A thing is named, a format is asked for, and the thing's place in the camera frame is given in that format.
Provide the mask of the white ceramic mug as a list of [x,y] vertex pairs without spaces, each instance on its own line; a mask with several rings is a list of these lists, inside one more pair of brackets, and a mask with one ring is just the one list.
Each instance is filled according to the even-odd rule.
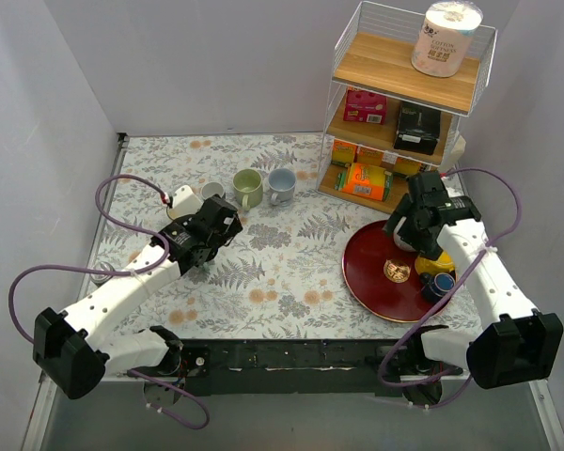
[[203,200],[207,200],[213,196],[219,196],[222,199],[226,198],[226,191],[224,186],[215,181],[206,183],[200,190],[200,196]]

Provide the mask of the pale green tall mug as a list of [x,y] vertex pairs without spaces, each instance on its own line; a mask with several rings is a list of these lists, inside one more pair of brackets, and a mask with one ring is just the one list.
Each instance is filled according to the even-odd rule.
[[261,174],[246,168],[239,171],[232,181],[236,201],[243,211],[249,211],[258,206],[263,198],[263,180]]

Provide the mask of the yellow mug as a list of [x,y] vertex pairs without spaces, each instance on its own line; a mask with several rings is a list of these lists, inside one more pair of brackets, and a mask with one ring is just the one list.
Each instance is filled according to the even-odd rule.
[[423,273],[436,275],[438,273],[453,272],[455,270],[455,265],[448,253],[443,251],[436,260],[418,256],[415,259],[415,270],[419,275]]

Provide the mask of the dark blue mug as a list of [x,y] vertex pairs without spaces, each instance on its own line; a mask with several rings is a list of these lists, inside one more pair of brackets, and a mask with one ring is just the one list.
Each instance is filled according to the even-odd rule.
[[456,284],[454,276],[448,272],[423,272],[419,275],[419,280],[422,284],[421,295],[429,303],[441,301]]

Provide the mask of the white ribbed mug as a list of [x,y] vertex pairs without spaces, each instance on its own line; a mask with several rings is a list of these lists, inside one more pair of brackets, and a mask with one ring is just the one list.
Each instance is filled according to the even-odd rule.
[[297,178],[288,168],[277,168],[268,176],[270,203],[274,206],[286,205],[294,197]]

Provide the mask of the white speckled mug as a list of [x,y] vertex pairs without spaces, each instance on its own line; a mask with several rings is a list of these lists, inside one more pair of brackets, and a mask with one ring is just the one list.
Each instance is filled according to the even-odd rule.
[[404,241],[397,231],[393,233],[393,241],[400,250],[403,250],[405,252],[415,252],[415,248],[411,244]]

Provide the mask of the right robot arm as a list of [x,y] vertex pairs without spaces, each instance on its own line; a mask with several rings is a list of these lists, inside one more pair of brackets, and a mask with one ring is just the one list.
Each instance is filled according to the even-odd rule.
[[550,376],[564,332],[555,313],[542,313],[517,286],[487,235],[481,214],[467,196],[452,196],[437,171],[408,179],[408,192],[384,226],[421,256],[447,253],[455,265],[457,287],[465,287],[483,328],[476,337],[450,328],[426,329],[425,323],[453,297],[450,289],[385,355],[378,370],[384,385],[386,367],[413,336],[419,342],[406,353],[408,366],[428,373],[440,362],[462,368],[483,389],[543,380]]

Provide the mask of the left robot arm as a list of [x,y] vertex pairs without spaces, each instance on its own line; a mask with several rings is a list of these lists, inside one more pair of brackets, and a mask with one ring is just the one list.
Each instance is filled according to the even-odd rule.
[[35,319],[33,359],[70,399],[92,391],[106,375],[146,369],[170,376],[181,364],[181,340],[163,326],[113,339],[109,335],[141,303],[189,270],[215,258],[242,231],[237,209],[215,195],[197,213],[161,230],[127,266],[83,300]]

